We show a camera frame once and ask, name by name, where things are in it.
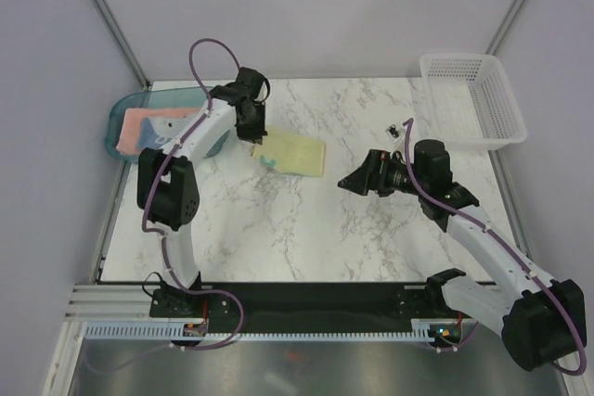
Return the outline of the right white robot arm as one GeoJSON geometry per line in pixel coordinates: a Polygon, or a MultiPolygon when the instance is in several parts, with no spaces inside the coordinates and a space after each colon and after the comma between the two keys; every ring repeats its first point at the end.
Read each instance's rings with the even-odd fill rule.
{"type": "Polygon", "coordinates": [[[584,293],[571,279],[559,281],[513,247],[466,187],[456,182],[445,145],[424,139],[405,153],[371,149],[339,188],[384,198],[417,197],[423,214],[456,240],[497,284],[492,291],[450,269],[428,278],[425,308],[435,316],[461,312],[498,334],[513,361],[526,371],[576,354],[582,375],[588,344],[584,293]]]}

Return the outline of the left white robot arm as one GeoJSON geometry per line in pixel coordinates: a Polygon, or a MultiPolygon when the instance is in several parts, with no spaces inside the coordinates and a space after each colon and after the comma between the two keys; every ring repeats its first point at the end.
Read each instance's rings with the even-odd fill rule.
{"type": "Polygon", "coordinates": [[[139,155],[136,201],[143,211],[141,228],[160,238],[163,277],[176,287],[170,302],[183,316],[195,315],[203,304],[191,239],[191,222],[200,206],[195,169],[225,135],[263,142],[269,94],[263,74],[241,67],[235,81],[207,91],[203,110],[172,141],[139,155]]]}

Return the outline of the blue cloth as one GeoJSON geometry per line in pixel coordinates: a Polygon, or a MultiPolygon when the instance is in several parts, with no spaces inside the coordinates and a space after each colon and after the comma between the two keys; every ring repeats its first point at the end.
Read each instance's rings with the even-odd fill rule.
{"type": "Polygon", "coordinates": [[[138,151],[144,148],[159,148],[168,143],[186,127],[188,116],[166,118],[150,116],[140,123],[140,133],[136,143],[138,151]]]}

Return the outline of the yellow cloth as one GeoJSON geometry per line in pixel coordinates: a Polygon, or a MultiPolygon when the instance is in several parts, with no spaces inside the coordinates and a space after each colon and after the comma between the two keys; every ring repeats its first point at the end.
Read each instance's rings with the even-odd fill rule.
{"type": "Polygon", "coordinates": [[[275,126],[269,126],[261,144],[252,149],[252,157],[259,161],[261,155],[277,161],[276,172],[305,177],[324,174],[326,143],[309,136],[302,136],[275,126]]]}

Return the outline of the pink towel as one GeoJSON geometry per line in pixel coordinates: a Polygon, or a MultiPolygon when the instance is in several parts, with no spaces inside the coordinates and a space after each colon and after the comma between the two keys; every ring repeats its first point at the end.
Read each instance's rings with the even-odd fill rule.
{"type": "Polygon", "coordinates": [[[166,118],[188,116],[187,123],[189,123],[199,111],[200,108],[128,109],[124,113],[123,128],[120,132],[116,150],[126,156],[138,155],[140,153],[136,148],[136,143],[140,133],[140,123],[144,118],[150,116],[166,118]]]}

